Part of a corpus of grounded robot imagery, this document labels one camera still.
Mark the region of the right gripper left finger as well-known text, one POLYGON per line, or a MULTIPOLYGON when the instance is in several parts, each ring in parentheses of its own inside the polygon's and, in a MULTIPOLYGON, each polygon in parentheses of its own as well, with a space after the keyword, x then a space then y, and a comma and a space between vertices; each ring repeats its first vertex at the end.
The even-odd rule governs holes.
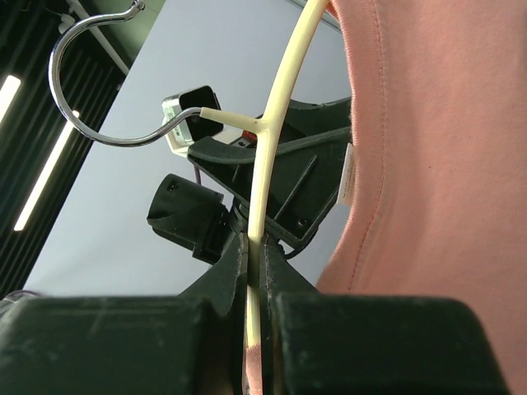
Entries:
POLYGON ((4 394, 242 394, 248 240, 177 296, 31 298, 1 320, 4 394))

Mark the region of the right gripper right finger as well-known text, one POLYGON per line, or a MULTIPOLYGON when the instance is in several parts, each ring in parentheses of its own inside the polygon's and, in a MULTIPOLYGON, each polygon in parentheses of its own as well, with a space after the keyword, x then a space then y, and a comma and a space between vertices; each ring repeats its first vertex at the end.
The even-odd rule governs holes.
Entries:
POLYGON ((266 394, 507 394, 474 312, 458 300, 326 295, 265 237, 259 250, 266 394))

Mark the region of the pink t shirt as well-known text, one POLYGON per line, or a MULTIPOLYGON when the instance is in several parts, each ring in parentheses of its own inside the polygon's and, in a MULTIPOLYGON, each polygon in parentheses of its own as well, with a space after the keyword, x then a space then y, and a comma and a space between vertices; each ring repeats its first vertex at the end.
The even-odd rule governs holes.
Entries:
POLYGON ((318 289, 465 302, 525 393, 525 2, 329 11, 352 88, 353 195, 318 289))

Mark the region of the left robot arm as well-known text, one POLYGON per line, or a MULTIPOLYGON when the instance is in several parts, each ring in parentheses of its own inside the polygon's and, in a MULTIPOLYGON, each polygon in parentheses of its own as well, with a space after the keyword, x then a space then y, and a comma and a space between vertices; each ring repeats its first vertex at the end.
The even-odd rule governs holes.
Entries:
MULTIPOLYGON (((292 258, 305 249, 337 201, 340 171, 351 141, 351 101, 319 105, 292 100, 282 125, 269 185, 265 230, 291 247, 292 258)), ((189 160, 233 196, 176 174, 161 182, 147 223, 164 239, 190 250, 209 264, 223 255, 233 235, 247 229, 257 137, 244 131, 226 144, 205 137, 189 160)))

